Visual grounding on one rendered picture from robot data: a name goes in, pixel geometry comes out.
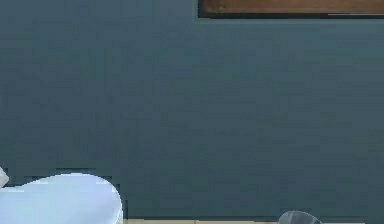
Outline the grey metal garbage can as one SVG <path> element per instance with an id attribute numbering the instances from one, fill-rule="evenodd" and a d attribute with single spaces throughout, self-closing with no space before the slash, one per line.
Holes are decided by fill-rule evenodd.
<path id="1" fill-rule="evenodd" d="M 303 211 L 287 211 L 278 219 L 278 224 L 323 224 L 315 216 Z"/>

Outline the brown framed wall picture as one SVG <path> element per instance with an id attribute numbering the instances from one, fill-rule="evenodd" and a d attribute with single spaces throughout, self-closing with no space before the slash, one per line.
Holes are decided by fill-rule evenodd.
<path id="1" fill-rule="evenodd" d="M 384 17 L 384 0 L 198 0 L 198 17 Z"/>

